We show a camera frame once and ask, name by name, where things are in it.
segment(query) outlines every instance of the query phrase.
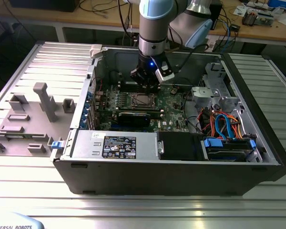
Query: power supply label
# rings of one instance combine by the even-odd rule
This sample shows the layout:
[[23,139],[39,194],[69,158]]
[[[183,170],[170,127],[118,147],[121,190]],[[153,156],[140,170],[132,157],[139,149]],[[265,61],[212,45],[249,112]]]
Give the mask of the power supply label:
[[103,158],[136,159],[136,137],[105,136]]

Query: blue latch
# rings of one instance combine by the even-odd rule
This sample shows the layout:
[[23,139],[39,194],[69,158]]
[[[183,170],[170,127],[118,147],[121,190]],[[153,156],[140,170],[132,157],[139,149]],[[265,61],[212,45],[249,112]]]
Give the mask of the blue latch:
[[251,147],[252,147],[253,149],[256,148],[256,143],[255,143],[254,140],[250,140],[250,145],[251,145]]
[[52,142],[52,149],[63,149],[65,147],[65,141]]
[[207,138],[204,140],[205,147],[223,147],[223,142],[221,139],[217,138]]

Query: blue cable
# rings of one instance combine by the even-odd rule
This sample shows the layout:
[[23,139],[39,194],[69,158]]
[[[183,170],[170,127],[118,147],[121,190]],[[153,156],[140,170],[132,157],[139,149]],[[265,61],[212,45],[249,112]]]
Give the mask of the blue cable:
[[227,45],[229,44],[228,41],[229,41],[229,38],[230,38],[230,29],[229,29],[229,26],[228,26],[228,24],[227,24],[226,22],[224,22],[224,21],[222,21],[222,20],[219,20],[219,21],[221,21],[223,24],[225,24],[225,26],[227,27],[227,33],[228,33],[227,42],[225,43],[224,48],[223,48],[222,51],[221,51],[221,53],[223,53],[224,50],[226,49]]
[[223,133],[221,133],[220,130],[219,130],[218,121],[219,121],[219,118],[220,118],[221,116],[225,118],[225,121],[226,121],[226,123],[227,123],[227,130],[228,130],[229,137],[230,137],[230,138],[235,138],[235,136],[234,136],[234,134],[233,134],[233,131],[231,130],[229,118],[228,118],[226,115],[224,115],[224,114],[219,114],[219,115],[216,117],[216,119],[215,119],[215,129],[216,129],[216,132],[217,132],[221,137],[223,137],[224,140],[227,139],[227,138],[223,135]]

